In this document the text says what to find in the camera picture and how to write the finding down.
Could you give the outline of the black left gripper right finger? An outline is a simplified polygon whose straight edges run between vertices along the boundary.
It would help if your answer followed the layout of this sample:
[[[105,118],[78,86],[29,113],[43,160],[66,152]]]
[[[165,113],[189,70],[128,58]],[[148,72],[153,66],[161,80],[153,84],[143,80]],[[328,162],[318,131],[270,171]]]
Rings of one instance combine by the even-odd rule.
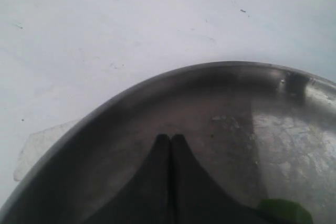
[[[265,223],[222,190],[182,134],[171,138],[171,211],[174,223]]]

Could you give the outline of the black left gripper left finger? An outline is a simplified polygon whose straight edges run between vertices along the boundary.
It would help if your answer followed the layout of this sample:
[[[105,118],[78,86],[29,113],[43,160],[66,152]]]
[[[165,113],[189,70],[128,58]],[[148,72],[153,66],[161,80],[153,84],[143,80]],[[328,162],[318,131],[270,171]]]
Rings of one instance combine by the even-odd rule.
[[[169,223],[170,138],[159,134],[131,180],[83,223]]]

